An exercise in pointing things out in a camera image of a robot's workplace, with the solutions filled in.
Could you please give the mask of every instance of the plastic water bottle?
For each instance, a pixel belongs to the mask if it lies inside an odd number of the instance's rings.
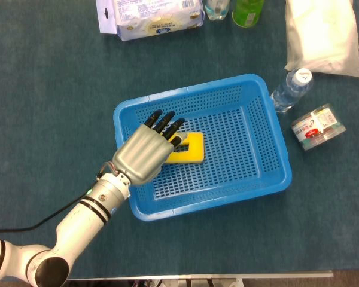
[[[223,20],[229,7],[230,0],[207,0],[205,10],[210,20]]]
[[[271,94],[277,112],[286,112],[295,105],[312,87],[312,74],[301,68],[289,72],[286,80]]]

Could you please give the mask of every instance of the robot finger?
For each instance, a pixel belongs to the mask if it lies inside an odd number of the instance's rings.
[[[162,114],[162,110],[158,109],[155,112],[153,112],[150,117],[146,120],[144,123],[148,127],[152,127],[152,125],[156,122],[156,120],[160,117]]]
[[[176,120],[170,127],[168,127],[168,129],[166,129],[162,136],[169,140],[172,135],[174,135],[174,133],[182,126],[183,123],[185,123],[186,120],[184,118],[179,118],[178,120]]]
[[[180,143],[182,142],[181,137],[179,136],[175,136],[170,143],[174,146],[174,148],[176,148]]]
[[[168,112],[154,127],[153,130],[155,130],[157,133],[161,133],[162,130],[166,127],[166,125],[168,124],[168,122],[170,122],[170,120],[172,119],[172,117],[174,117],[175,112],[171,111]]]

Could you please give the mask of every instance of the blue plastic basket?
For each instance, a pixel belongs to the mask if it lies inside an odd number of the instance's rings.
[[[174,110],[182,131],[203,132],[205,160],[164,164],[130,189],[139,219],[155,219],[275,193],[291,182],[288,154],[266,84],[248,74],[128,100],[114,111],[120,147],[149,115]]]

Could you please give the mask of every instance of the yellow block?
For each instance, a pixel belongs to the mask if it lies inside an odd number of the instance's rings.
[[[180,146],[188,145],[188,151],[172,152],[165,163],[201,163],[205,158],[203,133],[187,132],[187,138]]]

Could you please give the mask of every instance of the black stripe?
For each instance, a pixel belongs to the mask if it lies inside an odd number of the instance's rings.
[[[213,281],[211,279],[207,279],[209,287],[214,287]]]
[[[107,223],[107,220],[101,215],[101,213],[99,213],[95,208],[91,207],[90,204],[88,204],[84,201],[80,201],[79,203],[81,203],[82,205],[85,205],[87,208],[89,208],[91,211],[93,211],[99,217],[99,219],[101,219],[101,221],[104,223],[104,225]]]
[[[5,257],[5,242],[4,242],[4,240],[1,240],[1,239],[0,239],[0,242],[1,242],[0,269],[1,269],[2,263],[4,261],[4,257]]]
[[[84,196],[83,199],[89,200],[93,203],[95,203],[99,208],[101,208],[101,210],[107,215],[108,220],[110,219],[110,217],[112,216],[110,214],[110,212],[108,212],[108,209],[105,208],[104,205],[102,205],[101,203],[99,203],[97,200],[95,200],[93,197],[90,196]]]
[[[31,258],[30,258],[30,260],[28,261],[28,263],[26,264],[26,267],[25,267],[25,277],[27,278],[27,280],[29,281],[29,279],[28,279],[28,267],[29,267],[29,264],[31,263],[31,261],[37,256],[37,255],[39,255],[40,253],[43,253],[43,252],[45,252],[45,251],[48,251],[49,249],[46,249],[46,250],[43,250],[43,251],[40,251],[40,252],[38,252],[38,253],[36,253],[34,256],[32,256]]]

